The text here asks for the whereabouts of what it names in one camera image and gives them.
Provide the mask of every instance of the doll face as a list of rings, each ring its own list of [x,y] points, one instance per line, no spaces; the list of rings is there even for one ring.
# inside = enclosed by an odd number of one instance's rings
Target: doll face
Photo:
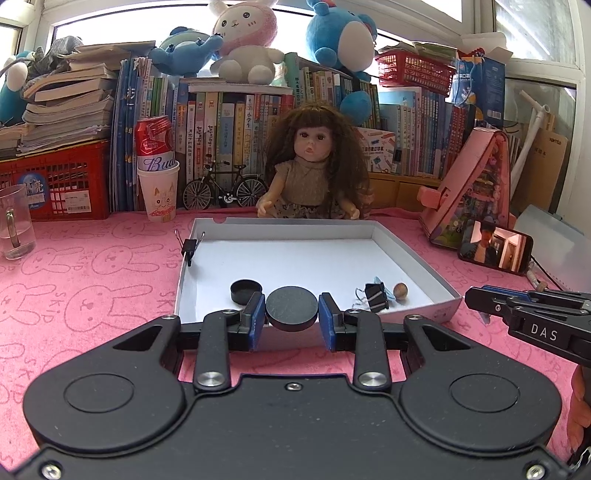
[[[324,161],[332,150],[332,134],[326,127],[300,128],[295,135],[294,150],[306,161]]]

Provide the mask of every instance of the stack of books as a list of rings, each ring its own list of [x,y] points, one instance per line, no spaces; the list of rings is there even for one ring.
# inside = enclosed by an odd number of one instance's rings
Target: stack of books
[[[28,131],[27,124],[0,127],[0,160],[10,160],[18,154],[21,137]]]
[[[48,75],[25,90],[29,104],[22,119],[29,129],[18,154],[108,138],[116,79],[116,73],[99,64]]]
[[[355,91],[353,77],[303,59],[293,52],[285,54],[282,74],[287,86],[294,92],[296,106],[316,101],[339,108],[343,98]],[[359,81],[359,88],[367,92],[372,101],[371,115],[361,127],[382,128],[378,86]]]
[[[396,135],[393,171],[443,179],[474,127],[474,110],[421,87],[379,93],[382,129]]]
[[[142,208],[134,129],[139,120],[155,116],[167,115],[174,122],[177,86],[178,77],[160,73],[151,59],[121,61],[109,159],[111,211],[133,212]]]
[[[224,188],[230,187],[228,173],[235,173],[238,165],[246,166],[244,174],[262,174],[268,134],[293,107],[293,91],[287,87],[181,79],[175,144],[176,159],[186,173],[183,183],[203,177],[207,165],[214,166],[216,181]]]

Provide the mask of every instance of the doll hair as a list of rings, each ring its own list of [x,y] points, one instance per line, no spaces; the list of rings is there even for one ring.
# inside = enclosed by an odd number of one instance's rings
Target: doll hair
[[[337,194],[344,195],[363,212],[369,192],[367,162],[353,125],[329,105],[307,103],[281,118],[269,133],[266,145],[265,179],[270,185],[275,166],[296,157],[294,141],[300,128],[327,127],[332,133],[332,152],[328,158],[329,191],[322,210],[330,213]]]

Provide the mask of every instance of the metal screw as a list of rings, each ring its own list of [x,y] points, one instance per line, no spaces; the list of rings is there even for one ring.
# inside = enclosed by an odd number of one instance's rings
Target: metal screw
[[[386,375],[380,372],[365,372],[359,376],[359,383],[364,387],[381,387],[386,381]]]
[[[204,387],[219,387],[226,381],[220,372],[204,372],[197,376],[197,383]]]
[[[286,390],[289,390],[290,392],[299,392],[302,388],[304,388],[304,387],[302,386],[301,383],[295,383],[295,382],[294,383],[288,383],[285,386],[285,389]]]
[[[41,474],[47,478],[47,480],[60,480],[61,470],[58,466],[52,463],[47,463],[41,467]]]
[[[533,465],[530,466],[529,470],[527,470],[525,478],[527,478],[527,480],[541,480],[544,478],[545,474],[546,469],[543,465]]]

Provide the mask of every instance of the smartphone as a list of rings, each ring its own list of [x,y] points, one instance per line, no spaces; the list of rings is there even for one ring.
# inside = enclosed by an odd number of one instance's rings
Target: smartphone
[[[533,247],[534,239],[529,235],[487,222],[468,220],[457,256],[466,262],[525,275]]]

